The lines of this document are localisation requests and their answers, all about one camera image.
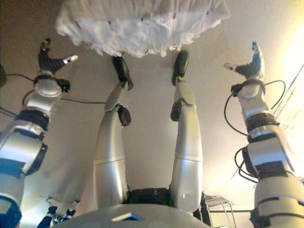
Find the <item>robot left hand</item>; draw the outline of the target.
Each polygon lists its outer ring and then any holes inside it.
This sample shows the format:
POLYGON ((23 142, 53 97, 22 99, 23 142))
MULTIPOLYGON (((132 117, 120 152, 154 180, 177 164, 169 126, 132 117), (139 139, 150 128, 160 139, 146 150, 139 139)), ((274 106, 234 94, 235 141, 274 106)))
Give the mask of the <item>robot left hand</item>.
POLYGON ((38 65, 41 71, 50 72, 54 75, 58 70, 60 70, 64 66, 78 60, 78 55, 70 55, 66 58, 49 57, 48 52, 50 50, 50 43, 51 39, 46 38, 42 41, 40 45, 40 51, 38 54, 38 65))

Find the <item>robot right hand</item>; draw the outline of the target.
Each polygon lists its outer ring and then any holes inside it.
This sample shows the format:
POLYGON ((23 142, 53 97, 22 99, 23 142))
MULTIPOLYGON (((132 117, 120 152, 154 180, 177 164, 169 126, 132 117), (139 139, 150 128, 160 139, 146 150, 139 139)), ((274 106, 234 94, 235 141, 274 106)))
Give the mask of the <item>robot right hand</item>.
POLYGON ((225 63, 223 67, 244 76, 246 79, 249 79, 250 77, 261 77, 263 79, 265 76, 263 53, 255 41, 252 42, 251 49, 253 51, 251 62, 241 65, 225 63))

